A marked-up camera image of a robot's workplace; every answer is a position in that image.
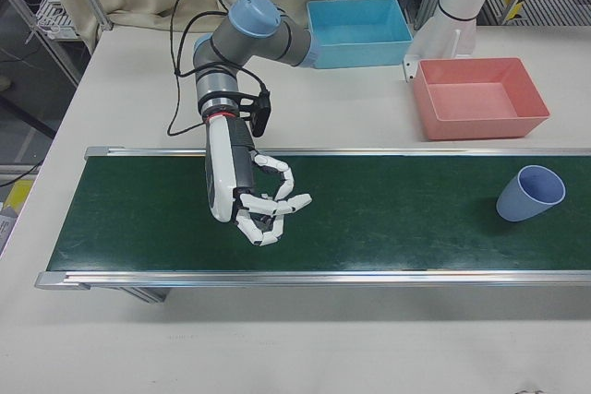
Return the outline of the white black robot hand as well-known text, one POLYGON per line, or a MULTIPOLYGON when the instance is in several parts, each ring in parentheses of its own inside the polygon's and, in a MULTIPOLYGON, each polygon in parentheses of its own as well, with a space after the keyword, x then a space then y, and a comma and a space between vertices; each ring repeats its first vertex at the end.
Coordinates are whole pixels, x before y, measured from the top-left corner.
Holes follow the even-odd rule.
POLYGON ((211 214, 232 222, 253 245, 270 245, 283 235, 283 218, 312 202, 309 194, 292 196, 290 166, 256 150, 246 122, 231 113, 206 119, 206 183, 211 214), (253 169, 275 174, 275 195, 255 194, 253 169))

